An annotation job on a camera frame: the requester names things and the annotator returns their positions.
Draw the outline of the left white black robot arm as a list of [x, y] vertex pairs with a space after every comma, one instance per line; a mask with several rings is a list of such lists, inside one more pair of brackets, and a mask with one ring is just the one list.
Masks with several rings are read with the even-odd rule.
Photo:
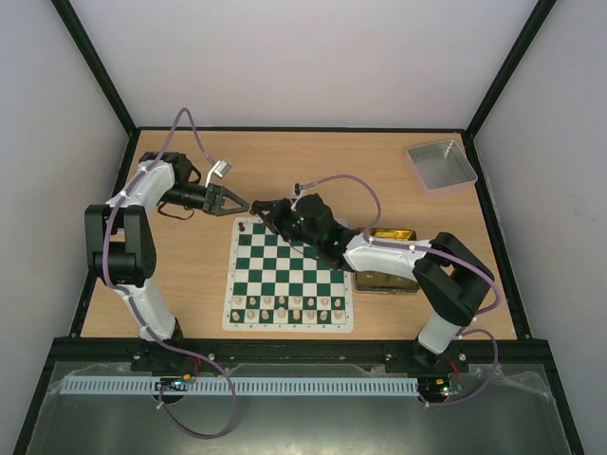
[[182, 153], [147, 152], [133, 177], [115, 196], [84, 212], [87, 266], [129, 308], [144, 341], [174, 340], [180, 334], [155, 279], [156, 245], [150, 213], [164, 204], [200, 210], [214, 216], [244, 213], [249, 203], [227, 188], [213, 184], [230, 163], [212, 165], [206, 180]]

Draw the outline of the gold tin with dark pieces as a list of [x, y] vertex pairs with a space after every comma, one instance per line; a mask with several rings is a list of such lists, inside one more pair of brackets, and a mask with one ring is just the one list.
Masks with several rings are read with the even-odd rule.
[[[382, 240], [415, 241], [416, 232], [411, 229], [375, 227], [369, 231], [371, 236]], [[354, 273], [354, 288], [359, 293], [414, 295], [418, 284], [413, 280], [377, 271]]]

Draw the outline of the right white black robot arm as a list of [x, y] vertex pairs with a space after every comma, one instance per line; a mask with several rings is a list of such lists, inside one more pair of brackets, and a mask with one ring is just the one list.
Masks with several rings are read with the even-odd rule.
[[501, 300], [490, 270], [454, 235], [398, 241], [346, 227], [317, 194], [255, 201], [250, 213], [283, 240], [302, 242], [330, 268], [380, 272], [416, 282], [432, 311], [414, 339], [413, 357], [422, 370], [436, 370], [451, 342], [463, 335], [492, 291]]

